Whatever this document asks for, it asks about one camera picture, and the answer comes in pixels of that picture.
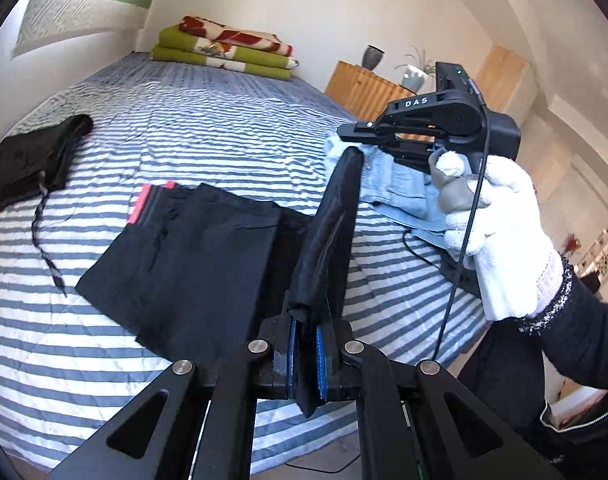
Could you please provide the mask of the black sleeved right forearm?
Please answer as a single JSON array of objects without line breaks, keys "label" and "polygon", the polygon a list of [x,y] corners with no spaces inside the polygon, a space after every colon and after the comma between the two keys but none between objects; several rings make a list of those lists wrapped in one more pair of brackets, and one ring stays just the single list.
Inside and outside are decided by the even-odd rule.
[{"label": "black sleeved right forearm", "polygon": [[561,285],[540,312],[521,318],[520,331],[539,339],[561,375],[580,385],[608,390],[608,304],[580,281],[562,259]]}]

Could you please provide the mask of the white gloved right hand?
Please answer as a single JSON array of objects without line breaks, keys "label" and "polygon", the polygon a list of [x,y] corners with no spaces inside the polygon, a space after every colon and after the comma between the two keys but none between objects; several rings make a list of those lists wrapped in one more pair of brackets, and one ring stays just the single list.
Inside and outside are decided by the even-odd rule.
[{"label": "white gloved right hand", "polygon": [[461,156],[430,156],[438,208],[445,214],[444,244],[478,277],[490,321],[526,318],[551,302],[561,285],[561,257],[540,221],[531,177],[516,162],[490,155],[472,174]]}]

